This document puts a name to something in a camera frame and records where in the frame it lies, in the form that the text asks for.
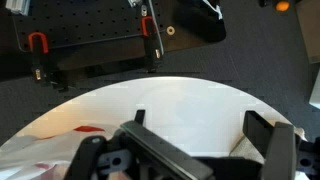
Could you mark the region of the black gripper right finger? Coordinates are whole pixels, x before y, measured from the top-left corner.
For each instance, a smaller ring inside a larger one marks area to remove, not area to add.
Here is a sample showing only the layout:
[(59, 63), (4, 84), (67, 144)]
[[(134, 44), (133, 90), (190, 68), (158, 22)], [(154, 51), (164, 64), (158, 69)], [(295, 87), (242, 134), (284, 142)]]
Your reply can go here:
[(243, 133), (264, 157), (261, 180), (294, 180), (296, 145), (292, 125), (271, 125), (257, 112), (246, 111)]

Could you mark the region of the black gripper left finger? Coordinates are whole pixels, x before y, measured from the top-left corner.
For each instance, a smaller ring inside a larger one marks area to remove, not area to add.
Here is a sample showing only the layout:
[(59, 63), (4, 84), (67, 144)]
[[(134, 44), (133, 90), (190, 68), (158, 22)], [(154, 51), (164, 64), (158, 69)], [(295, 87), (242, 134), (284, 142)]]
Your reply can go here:
[(140, 180), (214, 180), (213, 170), (145, 128), (145, 111), (120, 125), (123, 145), (138, 161)]

